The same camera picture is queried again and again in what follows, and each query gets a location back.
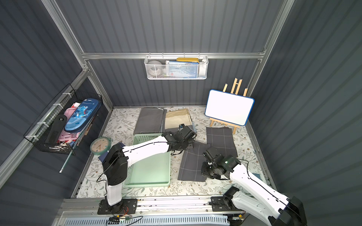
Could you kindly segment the dark grey checked pillowcase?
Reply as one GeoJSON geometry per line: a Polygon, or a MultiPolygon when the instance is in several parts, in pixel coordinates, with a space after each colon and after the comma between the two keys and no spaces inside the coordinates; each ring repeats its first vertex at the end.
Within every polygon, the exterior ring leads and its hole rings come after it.
{"type": "Polygon", "coordinates": [[[209,144],[200,142],[193,143],[193,148],[183,152],[179,168],[178,180],[205,182],[206,177],[202,176],[203,162],[206,161],[203,153],[210,147],[209,144]]]}

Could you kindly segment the beige and grey pillowcase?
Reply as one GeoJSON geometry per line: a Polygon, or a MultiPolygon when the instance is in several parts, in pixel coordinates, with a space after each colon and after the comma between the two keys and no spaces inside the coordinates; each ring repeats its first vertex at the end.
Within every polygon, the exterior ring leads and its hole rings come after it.
{"type": "Polygon", "coordinates": [[[176,132],[181,124],[189,126],[194,132],[197,132],[188,109],[169,111],[166,113],[165,132],[176,132]]]}

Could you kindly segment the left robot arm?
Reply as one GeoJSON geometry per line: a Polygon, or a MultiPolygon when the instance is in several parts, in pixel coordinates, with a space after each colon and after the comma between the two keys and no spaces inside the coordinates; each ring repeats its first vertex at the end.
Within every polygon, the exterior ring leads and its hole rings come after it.
{"type": "Polygon", "coordinates": [[[151,156],[185,150],[195,141],[197,134],[182,124],[177,132],[164,132],[147,142],[133,146],[113,145],[105,157],[103,175],[106,176],[106,201],[109,206],[122,202],[122,183],[127,178],[128,168],[151,156]]]}

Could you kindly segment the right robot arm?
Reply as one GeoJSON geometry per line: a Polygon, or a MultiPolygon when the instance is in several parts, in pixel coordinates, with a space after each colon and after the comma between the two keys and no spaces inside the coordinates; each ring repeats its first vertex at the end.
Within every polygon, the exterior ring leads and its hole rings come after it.
{"type": "Polygon", "coordinates": [[[303,203],[296,197],[287,197],[252,174],[241,160],[231,155],[223,156],[214,147],[203,153],[206,161],[202,175],[210,179],[230,179],[249,192],[230,187],[223,196],[211,198],[214,211],[245,211],[268,226],[306,226],[303,203]]]}

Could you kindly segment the mint green plastic basket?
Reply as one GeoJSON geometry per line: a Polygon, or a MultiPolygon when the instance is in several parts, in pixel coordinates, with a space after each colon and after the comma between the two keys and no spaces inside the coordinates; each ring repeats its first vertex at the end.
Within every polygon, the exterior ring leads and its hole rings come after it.
{"type": "Polygon", "coordinates": [[[160,187],[170,184],[171,156],[159,153],[130,166],[124,187],[160,187]]]}

